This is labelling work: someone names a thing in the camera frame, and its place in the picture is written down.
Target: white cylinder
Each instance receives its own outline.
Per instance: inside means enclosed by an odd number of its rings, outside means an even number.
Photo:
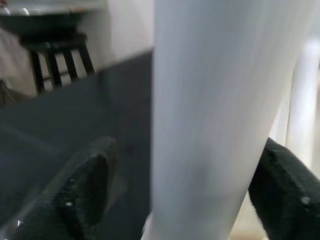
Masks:
[[[308,168],[313,161],[318,97],[320,39],[312,37],[303,46],[294,69],[286,147]]]
[[[157,240],[225,240],[317,0],[156,0]]]

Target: stool seat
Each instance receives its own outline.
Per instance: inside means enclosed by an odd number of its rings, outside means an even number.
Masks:
[[[72,32],[67,34],[56,35],[40,35],[24,37],[20,40],[20,44],[30,51],[55,53],[63,52],[64,49],[77,49],[79,45],[86,42],[87,36],[84,33]]]

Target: dark gray table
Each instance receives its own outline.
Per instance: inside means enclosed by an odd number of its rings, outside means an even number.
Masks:
[[[127,192],[103,219],[100,238],[138,240],[150,204],[152,55],[110,67],[0,111],[0,226],[41,191],[79,146],[120,143]]]

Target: black stool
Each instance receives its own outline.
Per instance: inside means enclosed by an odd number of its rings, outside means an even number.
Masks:
[[[21,45],[30,52],[35,87],[38,94],[45,90],[44,77],[41,71],[38,53],[44,55],[52,88],[62,86],[61,73],[58,68],[56,54],[63,54],[71,81],[78,78],[71,53],[72,50],[78,50],[86,73],[94,73],[94,67],[88,53],[86,40],[87,36],[84,33],[79,32],[66,32],[55,35],[28,36],[21,38]]]

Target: stool leg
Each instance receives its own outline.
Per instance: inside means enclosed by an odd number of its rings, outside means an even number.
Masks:
[[[53,52],[46,52],[44,54],[44,57],[51,78],[52,88],[62,86],[60,72],[55,54]]]
[[[68,68],[68,72],[69,72],[71,81],[74,81],[78,78],[78,75],[77,75],[75,62],[72,57],[72,53],[71,53],[71,51],[64,51],[63,56],[64,56],[64,60],[66,63],[66,67]]]
[[[0,79],[0,108],[6,105],[5,94],[2,91],[1,83],[2,83],[2,80]]]
[[[90,55],[87,49],[87,46],[85,44],[82,44],[81,46],[78,47],[78,51],[81,57],[81,60],[83,62],[84,69],[86,71],[86,74],[91,74],[94,73],[94,66],[92,65]]]
[[[35,51],[30,52],[30,60],[32,65],[32,72],[35,82],[35,89],[38,94],[45,90],[44,76],[41,71],[41,64],[39,60],[39,55]]]

